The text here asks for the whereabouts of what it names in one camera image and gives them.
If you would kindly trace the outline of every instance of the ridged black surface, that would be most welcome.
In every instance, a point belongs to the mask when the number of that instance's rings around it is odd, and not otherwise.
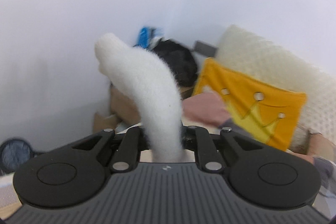
[[[273,211],[239,198],[220,175],[189,164],[139,163],[113,175],[91,200],[72,208],[43,210],[24,205],[9,224],[324,224],[312,207]]]

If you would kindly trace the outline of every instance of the dark round object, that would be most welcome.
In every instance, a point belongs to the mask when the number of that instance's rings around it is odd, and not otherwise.
[[[96,155],[68,146],[29,160],[13,178],[20,200],[43,208],[80,204],[94,196],[104,182],[105,169]]]
[[[242,154],[231,168],[229,181],[243,198],[278,209],[311,204],[321,185],[312,164],[272,148]]]
[[[9,174],[34,157],[31,146],[22,139],[10,139],[0,146],[0,168]]]
[[[76,168],[65,163],[48,164],[37,172],[39,180],[49,185],[68,183],[72,181],[75,176]]]
[[[277,186],[290,184],[297,178],[293,167],[280,162],[263,165],[259,168],[258,175],[264,182]]]

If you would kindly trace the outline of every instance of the yellow pillow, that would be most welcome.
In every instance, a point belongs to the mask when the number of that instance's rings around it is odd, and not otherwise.
[[[229,70],[207,58],[193,95],[218,92],[234,122],[267,145],[285,151],[291,142],[306,94],[291,92]]]

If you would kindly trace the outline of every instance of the white wall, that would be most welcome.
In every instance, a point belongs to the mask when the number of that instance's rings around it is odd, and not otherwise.
[[[336,0],[184,0],[167,30],[191,46],[216,44],[237,24],[336,75]]]
[[[180,0],[0,0],[0,143],[20,136],[51,149],[91,133],[108,110],[93,44],[130,45],[144,24],[166,27]]]

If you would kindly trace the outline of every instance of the black bag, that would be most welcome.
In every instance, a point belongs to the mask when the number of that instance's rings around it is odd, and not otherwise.
[[[152,49],[172,70],[179,86],[192,86],[197,79],[197,64],[190,50],[175,41],[159,41]]]

